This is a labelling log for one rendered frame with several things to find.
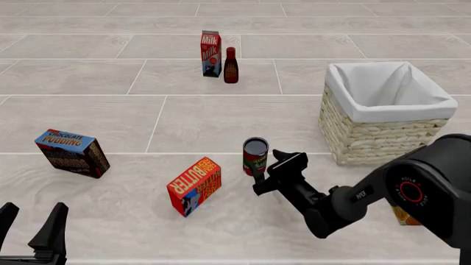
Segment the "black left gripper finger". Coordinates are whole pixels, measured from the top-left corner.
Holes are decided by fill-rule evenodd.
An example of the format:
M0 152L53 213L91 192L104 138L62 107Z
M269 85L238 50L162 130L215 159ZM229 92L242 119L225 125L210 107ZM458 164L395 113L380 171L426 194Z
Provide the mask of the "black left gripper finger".
M66 255L65 226L68 207L58 202L36 236L28 243L35 255Z
M4 243L6 235L18 215L19 207L12 202L7 202L0 208L0 244Z

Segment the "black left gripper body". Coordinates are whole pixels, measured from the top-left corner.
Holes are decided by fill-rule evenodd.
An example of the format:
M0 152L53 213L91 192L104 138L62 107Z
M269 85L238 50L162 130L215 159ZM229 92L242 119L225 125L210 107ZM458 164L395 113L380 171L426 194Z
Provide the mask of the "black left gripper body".
M0 265L65 265L65 250L35 250L34 255L0 255Z

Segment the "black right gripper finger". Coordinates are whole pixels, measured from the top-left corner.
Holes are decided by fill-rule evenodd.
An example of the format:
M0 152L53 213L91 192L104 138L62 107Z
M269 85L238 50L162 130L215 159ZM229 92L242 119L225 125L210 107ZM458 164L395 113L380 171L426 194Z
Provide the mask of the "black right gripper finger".
M258 169L254 163L249 163L249 170L252 173L256 185L260 185L266 180L264 171Z
M290 160L295 156L295 153L281 152L278 149L273 149L272 154L278 163L282 163L286 160Z

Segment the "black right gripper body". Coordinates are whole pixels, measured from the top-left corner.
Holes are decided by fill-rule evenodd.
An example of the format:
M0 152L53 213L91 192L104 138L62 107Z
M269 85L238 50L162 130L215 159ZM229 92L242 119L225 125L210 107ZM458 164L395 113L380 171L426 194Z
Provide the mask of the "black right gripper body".
M304 180L302 171L308 166L308 156L305 152L295 152L295 156L282 163L273 163L266 170L269 177L260 185L254 184L253 191L258 195L279 190L284 185Z

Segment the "tomato sauce can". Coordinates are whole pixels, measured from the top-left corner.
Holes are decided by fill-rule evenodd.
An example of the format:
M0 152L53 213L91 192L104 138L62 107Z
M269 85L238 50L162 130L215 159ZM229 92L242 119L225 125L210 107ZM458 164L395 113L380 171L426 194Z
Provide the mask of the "tomato sauce can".
M264 172L269 151L269 144L264 138L248 138L243 144L243 170L252 176L251 166Z

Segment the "wicker basket with white liner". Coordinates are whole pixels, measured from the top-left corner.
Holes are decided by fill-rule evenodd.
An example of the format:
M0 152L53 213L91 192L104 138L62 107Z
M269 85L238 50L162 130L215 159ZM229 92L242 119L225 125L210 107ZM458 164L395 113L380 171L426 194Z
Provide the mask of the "wicker basket with white liner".
M331 63L319 127L338 165L387 163L430 143L457 107L409 62Z

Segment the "dark red sauce bottle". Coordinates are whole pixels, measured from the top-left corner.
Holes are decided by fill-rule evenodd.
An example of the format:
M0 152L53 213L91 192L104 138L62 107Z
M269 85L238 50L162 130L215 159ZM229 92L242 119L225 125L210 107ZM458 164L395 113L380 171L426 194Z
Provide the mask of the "dark red sauce bottle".
M238 63L236 60L236 49L233 47L227 48L227 56L224 62L224 82L237 83L238 82Z

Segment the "red yellow butter box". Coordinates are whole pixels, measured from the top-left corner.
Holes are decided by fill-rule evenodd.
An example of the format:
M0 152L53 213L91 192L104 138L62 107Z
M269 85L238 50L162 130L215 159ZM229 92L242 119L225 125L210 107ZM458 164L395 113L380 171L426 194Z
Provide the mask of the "red yellow butter box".
M166 187L172 206L187 217L221 186L221 167L204 157Z

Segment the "chocolate pudding box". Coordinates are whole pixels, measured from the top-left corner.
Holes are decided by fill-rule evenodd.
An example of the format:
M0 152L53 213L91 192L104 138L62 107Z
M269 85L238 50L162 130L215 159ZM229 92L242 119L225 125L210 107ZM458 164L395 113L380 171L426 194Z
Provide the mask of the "chocolate pudding box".
M110 168L96 138L49 129L35 143L56 169L99 179Z

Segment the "orange juice carton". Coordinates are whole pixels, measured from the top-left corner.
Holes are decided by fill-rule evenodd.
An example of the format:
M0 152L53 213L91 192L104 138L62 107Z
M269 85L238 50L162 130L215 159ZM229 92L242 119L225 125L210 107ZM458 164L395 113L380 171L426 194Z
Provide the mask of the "orange juice carton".
M409 226L420 226L421 223L418 222L415 218L406 213L401 207L391 205L391 208L394 212L395 217L397 218L400 225L409 225Z

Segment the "red white milk carton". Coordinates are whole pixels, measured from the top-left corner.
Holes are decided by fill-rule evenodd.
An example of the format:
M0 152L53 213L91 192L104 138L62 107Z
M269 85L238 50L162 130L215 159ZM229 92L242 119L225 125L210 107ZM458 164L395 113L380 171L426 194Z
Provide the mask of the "red white milk carton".
M203 30L200 41L202 74L204 77L219 77L222 72L222 44L218 32Z

